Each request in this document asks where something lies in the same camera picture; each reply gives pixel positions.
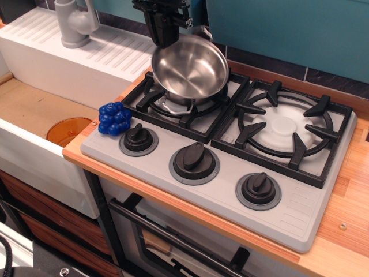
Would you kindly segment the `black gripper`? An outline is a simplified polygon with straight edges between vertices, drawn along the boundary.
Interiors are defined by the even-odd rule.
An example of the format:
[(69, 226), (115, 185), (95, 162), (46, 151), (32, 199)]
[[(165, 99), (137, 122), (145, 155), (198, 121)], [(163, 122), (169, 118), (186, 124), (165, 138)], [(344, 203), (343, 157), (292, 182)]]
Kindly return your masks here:
[(132, 1), (133, 7), (142, 11), (149, 34), (156, 46), (167, 48), (179, 37), (179, 27), (190, 28), (190, 1)]

